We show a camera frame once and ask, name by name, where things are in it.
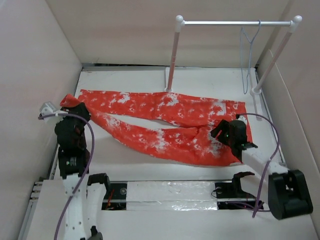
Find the orange white tie-dye trousers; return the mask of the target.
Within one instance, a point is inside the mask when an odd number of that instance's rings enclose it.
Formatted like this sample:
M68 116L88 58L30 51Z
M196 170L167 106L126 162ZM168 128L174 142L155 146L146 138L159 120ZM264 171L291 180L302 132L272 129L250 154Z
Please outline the orange white tie-dye trousers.
M91 120L115 140L142 154L194 166L227 167L238 160L211 136L220 121L246 112L243 101L174 92L82 89L60 105L84 104Z

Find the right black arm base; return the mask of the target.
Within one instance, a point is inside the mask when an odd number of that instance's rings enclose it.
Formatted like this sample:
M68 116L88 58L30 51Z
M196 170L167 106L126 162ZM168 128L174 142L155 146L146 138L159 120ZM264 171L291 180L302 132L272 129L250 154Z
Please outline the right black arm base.
M245 171L233 175L231 181L218 181L214 184L211 196L217 200L218 210L249 210L253 211L256 197L243 191L241 178L253 176L254 173Z

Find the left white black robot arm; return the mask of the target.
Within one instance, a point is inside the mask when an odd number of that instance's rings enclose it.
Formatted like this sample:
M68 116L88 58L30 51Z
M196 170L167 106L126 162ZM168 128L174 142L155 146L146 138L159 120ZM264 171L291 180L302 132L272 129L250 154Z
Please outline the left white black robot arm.
M112 189L106 173L89 172L94 151L87 150L85 127L90 126L91 115L84 103L63 107L57 115L62 117L54 129L59 144L58 167L67 201L53 238L58 239L64 227L65 240L101 240L98 215Z

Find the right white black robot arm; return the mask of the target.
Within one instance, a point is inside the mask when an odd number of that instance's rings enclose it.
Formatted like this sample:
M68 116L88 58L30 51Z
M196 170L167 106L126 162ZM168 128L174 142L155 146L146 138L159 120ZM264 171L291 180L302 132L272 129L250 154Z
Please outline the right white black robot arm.
M253 215L267 203L269 211L278 220L309 215L313 212L313 203L306 178L302 171L290 170L273 157L263 156L258 146L248 140L247 126L242 120L221 120L210 132L221 144L229 147L231 153L241 163L253 169L253 172L239 173L231 184L231 191L237 197L243 197L250 187L257 186Z

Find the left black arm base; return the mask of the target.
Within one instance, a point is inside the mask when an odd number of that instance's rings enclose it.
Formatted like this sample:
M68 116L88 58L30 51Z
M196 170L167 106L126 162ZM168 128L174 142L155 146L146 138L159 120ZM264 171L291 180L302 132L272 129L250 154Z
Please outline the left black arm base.
M124 211L127 209L127 181L112 181L102 201L103 211Z

